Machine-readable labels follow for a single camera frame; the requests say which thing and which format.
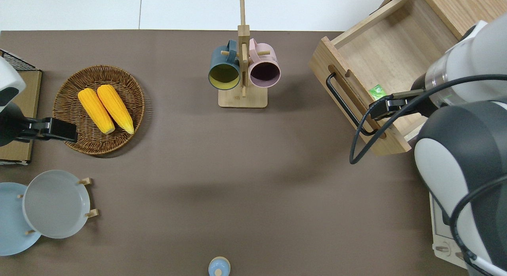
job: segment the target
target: white floor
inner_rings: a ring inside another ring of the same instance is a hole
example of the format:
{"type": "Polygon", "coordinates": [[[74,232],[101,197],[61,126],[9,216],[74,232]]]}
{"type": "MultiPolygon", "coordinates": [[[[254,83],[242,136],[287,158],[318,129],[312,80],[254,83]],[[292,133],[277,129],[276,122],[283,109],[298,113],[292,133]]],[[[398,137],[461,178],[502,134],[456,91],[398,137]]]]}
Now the white floor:
{"type": "MultiPolygon", "coordinates": [[[[341,31],[383,0],[245,0],[251,30],[341,31]]],[[[0,0],[0,30],[226,29],[239,0],[0,0]]]]}

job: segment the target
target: white plate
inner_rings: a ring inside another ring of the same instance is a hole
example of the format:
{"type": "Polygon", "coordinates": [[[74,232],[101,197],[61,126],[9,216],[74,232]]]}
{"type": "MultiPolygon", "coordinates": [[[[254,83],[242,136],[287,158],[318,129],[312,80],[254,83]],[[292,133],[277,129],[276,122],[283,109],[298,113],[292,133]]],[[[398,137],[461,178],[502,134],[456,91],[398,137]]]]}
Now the white plate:
{"type": "Polygon", "coordinates": [[[27,187],[18,183],[0,183],[0,256],[20,253],[31,247],[40,238],[40,233],[31,230],[23,217],[22,199],[27,187]]]}
{"type": "Polygon", "coordinates": [[[30,182],[23,197],[27,223],[49,238],[68,238],[88,219],[90,196],[79,179],[61,170],[39,174],[30,182]]]}

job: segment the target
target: black wire grill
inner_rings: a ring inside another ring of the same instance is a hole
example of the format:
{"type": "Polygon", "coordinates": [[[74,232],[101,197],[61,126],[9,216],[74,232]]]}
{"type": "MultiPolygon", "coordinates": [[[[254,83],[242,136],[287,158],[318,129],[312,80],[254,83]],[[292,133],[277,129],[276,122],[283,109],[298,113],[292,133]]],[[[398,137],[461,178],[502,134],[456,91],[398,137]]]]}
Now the black wire grill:
{"type": "Polygon", "coordinates": [[[14,67],[16,71],[40,71],[30,63],[25,62],[23,59],[20,59],[3,49],[0,49],[0,54],[12,67],[14,67]]]}

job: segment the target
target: mug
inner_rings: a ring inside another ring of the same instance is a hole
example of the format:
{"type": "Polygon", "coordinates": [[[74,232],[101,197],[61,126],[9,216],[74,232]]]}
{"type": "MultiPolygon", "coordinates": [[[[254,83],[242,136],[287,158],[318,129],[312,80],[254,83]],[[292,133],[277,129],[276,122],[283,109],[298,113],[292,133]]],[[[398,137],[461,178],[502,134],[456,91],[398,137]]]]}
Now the mug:
{"type": "Polygon", "coordinates": [[[239,61],[236,58],[237,42],[229,40],[227,45],[217,47],[212,54],[208,80],[218,90],[230,90],[239,84],[239,61]]]}
{"type": "Polygon", "coordinates": [[[267,88],[275,85],[280,80],[280,67],[276,59],[275,51],[267,43],[257,43],[250,39],[250,66],[248,74],[253,85],[267,88]],[[269,54],[259,55],[258,52],[269,51],[269,54]]]}

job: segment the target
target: light blue plate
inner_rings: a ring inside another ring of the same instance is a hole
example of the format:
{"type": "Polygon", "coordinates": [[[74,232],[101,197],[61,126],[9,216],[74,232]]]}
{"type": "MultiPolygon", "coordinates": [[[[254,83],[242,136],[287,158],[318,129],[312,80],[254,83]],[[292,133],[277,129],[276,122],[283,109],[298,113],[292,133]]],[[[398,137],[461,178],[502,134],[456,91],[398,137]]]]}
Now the light blue plate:
{"type": "Polygon", "coordinates": [[[0,183],[0,256],[20,253],[40,238],[40,233],[25,235],[32,228],[23,216],[23,195],[27,187],[18,183],[0,183]]]}
{"type": "Polygon", "coordinates": [[[229,276],[230,272],[231,264],[223,256],[213,258],[208,266],[208,274],[210,276],[229,276]]]}

